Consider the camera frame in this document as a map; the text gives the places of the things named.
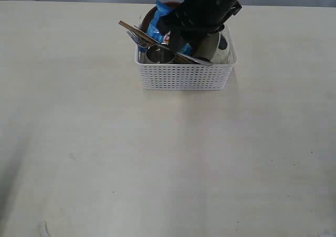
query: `white table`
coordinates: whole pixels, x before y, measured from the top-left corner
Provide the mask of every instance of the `white table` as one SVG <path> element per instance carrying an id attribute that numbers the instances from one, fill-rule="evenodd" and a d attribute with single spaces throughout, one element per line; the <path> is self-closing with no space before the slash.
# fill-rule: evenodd
<path id="1" fill-rule="evenodd" d="M 144 91 L 152 5 L 0 2 L 0 235 L 336 232 L 336 9 L 249 7 L 223 91 Z"/>

